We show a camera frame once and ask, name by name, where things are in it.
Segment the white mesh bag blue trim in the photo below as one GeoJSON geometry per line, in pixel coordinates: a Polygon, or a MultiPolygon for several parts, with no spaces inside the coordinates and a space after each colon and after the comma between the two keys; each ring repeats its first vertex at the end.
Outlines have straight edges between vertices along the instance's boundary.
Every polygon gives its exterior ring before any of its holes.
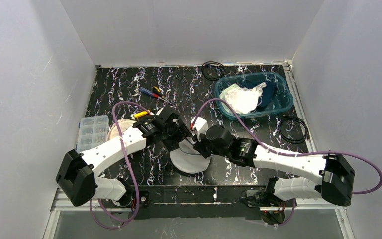
{"type": "Polygon", "coordinates": [[[172,164],[186,174],[198,174],[205,171],[211,162],[212,155],[205,158],[193,149],[193,140],[186,138],[179,142],[178,149],[169,153],[172,164]]]}

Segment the white bra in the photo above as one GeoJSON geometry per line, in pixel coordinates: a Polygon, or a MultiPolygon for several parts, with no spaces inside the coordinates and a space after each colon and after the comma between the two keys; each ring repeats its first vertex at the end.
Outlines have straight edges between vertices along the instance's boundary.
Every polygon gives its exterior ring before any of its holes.
{"type": "Polygon", "coordinates": [[[232,84],[224,89],[219,97],[238,114],[248,114],[256,109],[255,102],[251,101],[252,94],[244,91],[238,84],[232,84]]]}

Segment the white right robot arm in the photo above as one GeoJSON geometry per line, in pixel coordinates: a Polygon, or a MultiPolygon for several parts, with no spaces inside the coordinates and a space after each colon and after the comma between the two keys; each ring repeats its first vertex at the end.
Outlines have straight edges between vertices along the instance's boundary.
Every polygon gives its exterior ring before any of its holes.
{"type": "Polygon", "coordinates": [[[271,178],[262,199],[284,202],[295,198],[322,198],[347,207],[351,204],[355,170],[342,154],[304,156],[259,145],[254,139],[236,138],[221,125],[197,130],[193,148],[203,157],[223,156],[236,165],[288,172],[295,178],[271,178]]]}

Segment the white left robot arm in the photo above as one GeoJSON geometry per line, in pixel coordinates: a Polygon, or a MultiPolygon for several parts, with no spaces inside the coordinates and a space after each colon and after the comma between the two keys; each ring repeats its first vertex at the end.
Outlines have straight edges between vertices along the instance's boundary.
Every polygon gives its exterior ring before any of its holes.
{"type": "Polygon", "coordinates": [[[179,143],[190,136],[181,116],[171,107],[163,108],[158,114],[138,118],[125,132],[95,148],[67,152],[56,182],[75,207],[91,199],[124,204],[136,190],[124,179],[101,178],[101,173],[126,156],[159,142],[168,151],[178,149],[179,143]]]}

